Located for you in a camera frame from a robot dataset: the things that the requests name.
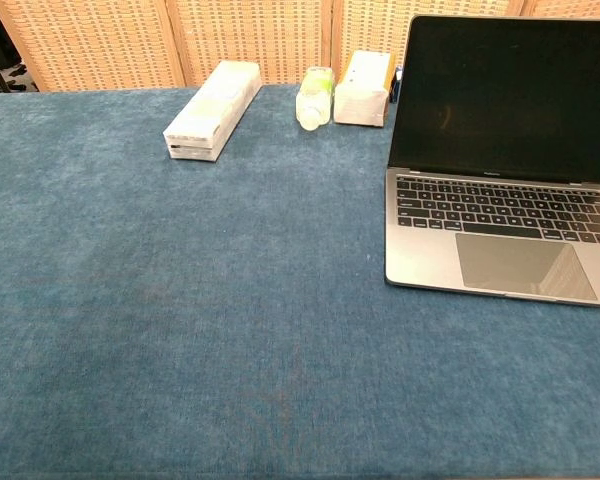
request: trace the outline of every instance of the table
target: table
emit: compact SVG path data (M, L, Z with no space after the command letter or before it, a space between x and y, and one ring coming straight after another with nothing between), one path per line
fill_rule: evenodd
M296 90L216 164L193 90L0 95L0 476L600 476L600 309L385 284L391 125Z

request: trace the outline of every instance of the laptop screen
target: laptop screen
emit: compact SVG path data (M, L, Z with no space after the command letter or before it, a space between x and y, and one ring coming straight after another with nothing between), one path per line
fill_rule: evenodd
M416 17L389 166L600 183L600 21Z

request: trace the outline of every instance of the laptop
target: laptop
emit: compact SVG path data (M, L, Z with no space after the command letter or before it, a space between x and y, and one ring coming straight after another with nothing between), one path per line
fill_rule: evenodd
M417 16L397 108L389 283L600 306L600 20Z

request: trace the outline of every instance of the plastic bottle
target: plastic bottle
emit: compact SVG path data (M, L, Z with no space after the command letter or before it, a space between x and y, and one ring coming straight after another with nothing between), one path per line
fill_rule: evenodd
M296 118L305 130L315 130L329 122L333 98L333 70L309 67L296 95Z

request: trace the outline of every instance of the tissue box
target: tissue box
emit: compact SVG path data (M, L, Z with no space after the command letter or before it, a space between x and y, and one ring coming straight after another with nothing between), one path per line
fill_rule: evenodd
M221 61L163 132L171 158L215 162L261 86L257 63Z
M337 123L383 127L386 121L395 57L391 53L353 52L333 100Z

